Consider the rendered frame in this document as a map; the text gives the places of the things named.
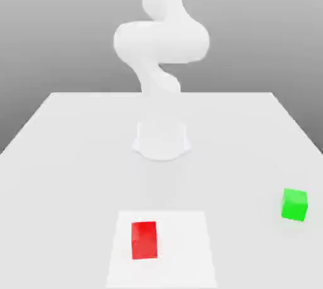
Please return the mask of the small red cube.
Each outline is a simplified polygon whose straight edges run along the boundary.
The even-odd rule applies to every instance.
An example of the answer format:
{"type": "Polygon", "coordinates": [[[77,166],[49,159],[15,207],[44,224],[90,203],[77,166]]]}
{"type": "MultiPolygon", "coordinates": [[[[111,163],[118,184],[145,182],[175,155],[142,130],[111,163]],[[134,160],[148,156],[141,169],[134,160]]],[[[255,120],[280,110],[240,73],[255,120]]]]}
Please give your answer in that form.
{"type": "Polygon", "coordinates": [[[134,260],[158,257],[155,221],[137,221],[131,224],[131,249],[134,260]]]}

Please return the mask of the small green cube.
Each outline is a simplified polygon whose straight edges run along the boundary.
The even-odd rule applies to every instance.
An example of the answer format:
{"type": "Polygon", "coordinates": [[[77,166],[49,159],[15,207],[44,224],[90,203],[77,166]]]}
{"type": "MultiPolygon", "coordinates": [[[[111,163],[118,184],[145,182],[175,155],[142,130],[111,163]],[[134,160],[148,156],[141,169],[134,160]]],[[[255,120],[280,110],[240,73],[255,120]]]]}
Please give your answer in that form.
{"type": "Polygon", "coordinates": [[[307,192],[284,188],[281,201],[281,217],[304,222],[308,209],[307,192]]]}

